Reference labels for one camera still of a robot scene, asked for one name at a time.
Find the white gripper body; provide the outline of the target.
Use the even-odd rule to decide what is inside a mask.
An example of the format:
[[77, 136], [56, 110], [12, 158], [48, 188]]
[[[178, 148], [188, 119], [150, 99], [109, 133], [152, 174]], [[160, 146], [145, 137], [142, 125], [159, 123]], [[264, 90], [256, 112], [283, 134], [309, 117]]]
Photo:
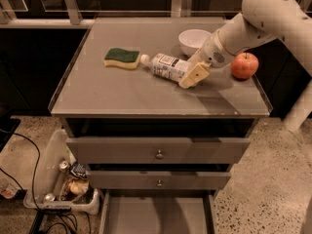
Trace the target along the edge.
[[206, 39], [202, 47], [197, 51], [196, 59], [210, 63], [212, 68], [222, 68], [229, 64], [234, 56], [223, 48], [216, 31]]

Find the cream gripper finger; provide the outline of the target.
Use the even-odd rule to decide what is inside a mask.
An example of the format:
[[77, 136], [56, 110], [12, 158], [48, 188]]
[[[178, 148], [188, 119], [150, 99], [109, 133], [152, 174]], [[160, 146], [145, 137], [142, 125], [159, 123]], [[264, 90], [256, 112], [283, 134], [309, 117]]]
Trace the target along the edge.
[[180, 79], [178, 84], [183, 89], [188, 89], [195, 86], [198, 82], [206, 79], [211, 72], [211, 65], [204, 61], [197, 62], [192, 68], [190, 68], [184, 76]]
[[192, 55], [187, 61], [192, 63], [192, 64], [196, 64], [197, 62], [199, 62], [201, 60], [200, 57], [200, 52], [197, 51], [194, 55]]

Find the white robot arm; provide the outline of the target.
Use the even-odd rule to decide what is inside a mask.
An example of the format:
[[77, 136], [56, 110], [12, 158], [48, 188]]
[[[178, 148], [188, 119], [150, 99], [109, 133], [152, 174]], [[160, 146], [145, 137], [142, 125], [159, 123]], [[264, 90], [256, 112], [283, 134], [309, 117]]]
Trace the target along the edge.
[[312, 74], [312, 18], [295, 0], [243, 0], [242, 12], [217, 29], [189, 59], [191, 67], [179, 85], [192, 87], [209, 76], [211, 69], [273, 39], [279, 39]]

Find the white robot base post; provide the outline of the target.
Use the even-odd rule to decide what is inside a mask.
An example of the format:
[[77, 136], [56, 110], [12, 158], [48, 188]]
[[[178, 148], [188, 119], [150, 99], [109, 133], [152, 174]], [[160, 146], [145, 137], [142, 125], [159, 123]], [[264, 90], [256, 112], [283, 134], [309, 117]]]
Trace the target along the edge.
[[283, 120], [286, 128], [291, 131], [297, 131], [303, 122], [308, 118], [312, 112], [312, 80], [307, 84], [300, 97], [292, 106], [291, 111]]

